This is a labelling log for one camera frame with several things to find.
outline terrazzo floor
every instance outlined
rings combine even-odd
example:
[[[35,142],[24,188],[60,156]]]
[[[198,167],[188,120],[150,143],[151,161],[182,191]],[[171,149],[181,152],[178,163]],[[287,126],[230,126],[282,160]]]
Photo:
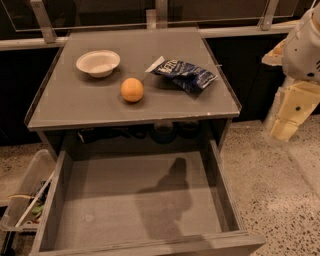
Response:
[[[320,256],[319,126],[320,115],[311,116],[290,142],[280,142],[260,121],[231,125],[222,150],[226,176],[247,230],[266,238],[252,256]],[[0,207],[42,148],[0,147]],[[32,241],[16,235],[16,255],[28,255]]]

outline snack bag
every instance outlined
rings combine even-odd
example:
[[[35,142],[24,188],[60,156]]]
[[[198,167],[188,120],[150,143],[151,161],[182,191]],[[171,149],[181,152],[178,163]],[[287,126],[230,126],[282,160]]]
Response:
[[[162,56],[146,72],[163,75],[187,92],[201,92],[217,78],[201,67],[179,60],[165,60]]]

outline small bowl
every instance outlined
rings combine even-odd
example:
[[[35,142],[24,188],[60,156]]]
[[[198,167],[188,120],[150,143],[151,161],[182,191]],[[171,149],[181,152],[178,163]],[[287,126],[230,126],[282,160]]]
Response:
[[[118,54],[112,51],[100,50],[82,55],[77,60],[76,66],[79,70],[100,78],[110,75],[119,63],[120,57]]]

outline black wall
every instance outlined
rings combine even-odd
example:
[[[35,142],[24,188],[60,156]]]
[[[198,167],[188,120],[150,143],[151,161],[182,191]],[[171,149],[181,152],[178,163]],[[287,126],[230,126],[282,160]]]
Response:
[[[237,121],[264,119],[285,76],[281,67],[261,63],[286,35],[207,39],[242,105]]]
[[[25,115],[57,48],[0,52],[0,145],[39,141]]]

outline cabinet top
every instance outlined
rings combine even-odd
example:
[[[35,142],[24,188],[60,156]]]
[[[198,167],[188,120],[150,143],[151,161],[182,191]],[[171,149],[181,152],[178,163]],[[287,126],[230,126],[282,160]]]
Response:
[[[120,65],[110,76],[93,78],[76,68],[78,58],[94,50],[120,56]],[[198,65],[218,78],[200,94],[187,93],[168,79],[145,72],[160,56]],[[144,97],[133,104],[120,95],[122,82],[130,77],[144,86]],[[196,28],[73,32],[39,102],[30,110],[27,126],[44,131],[232,118],[239,115],[239,108]]]

